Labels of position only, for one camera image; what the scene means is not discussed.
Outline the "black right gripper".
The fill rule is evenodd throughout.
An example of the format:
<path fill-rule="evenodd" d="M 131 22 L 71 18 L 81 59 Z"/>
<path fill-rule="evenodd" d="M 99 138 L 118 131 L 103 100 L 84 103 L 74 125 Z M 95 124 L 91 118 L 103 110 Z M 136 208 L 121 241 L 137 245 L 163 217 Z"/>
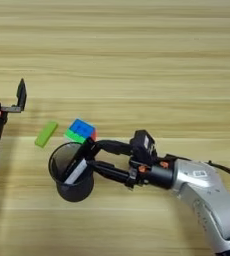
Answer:
<path fill-rule="evenodd" d="M 132 147 L 130 144 L 115 140 L 100 140 L 95 143 L 99 150 L 116 155 L 130 155 Z M 88 161 L 87 165 L 104 178 L 125 183 L 129 188 L 135 185 L 152 185 L 163 189 L 170 189 L 173 185 L 174 171 L 171 168 L 164 168 L 153 162 L 144 162 L 136 157 L 129 160 L 129 173 L 116 168 L 113 164 L 102 161 Z"/>

